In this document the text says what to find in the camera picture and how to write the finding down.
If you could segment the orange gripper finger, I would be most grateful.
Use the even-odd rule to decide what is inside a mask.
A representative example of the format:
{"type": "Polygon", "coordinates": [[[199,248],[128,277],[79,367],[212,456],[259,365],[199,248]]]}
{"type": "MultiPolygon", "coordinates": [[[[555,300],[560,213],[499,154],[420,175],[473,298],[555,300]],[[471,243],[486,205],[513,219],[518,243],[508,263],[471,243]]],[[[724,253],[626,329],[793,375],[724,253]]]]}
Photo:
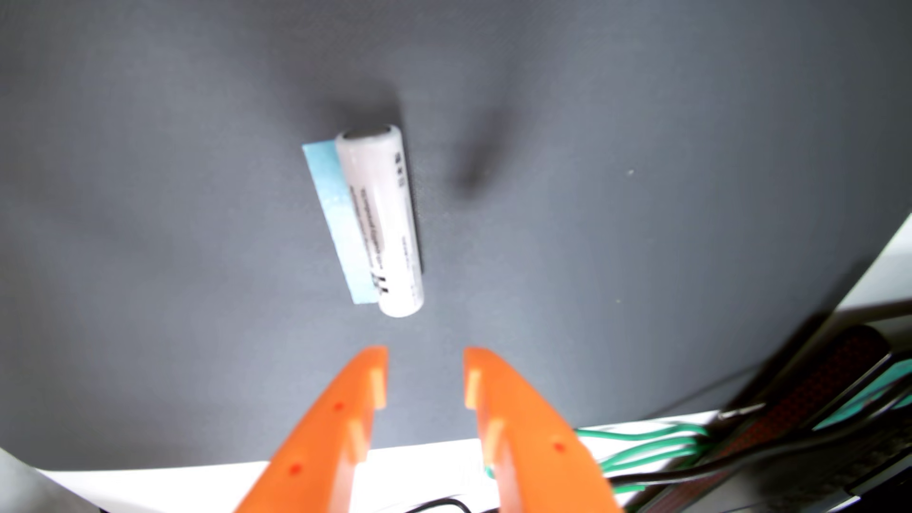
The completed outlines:
{"type": "Polygon", "coordinates": [[[237,512],[348,512],[376,411],[386,406],[389,351],[367,347],[330,382],[271,458],[237,512]]]}
{"type": "Polygon", "coordinates": [[[463,353],[464,402],[476,415],[500,512],[621,512],[574,429],[494,351],[463,353]]]}

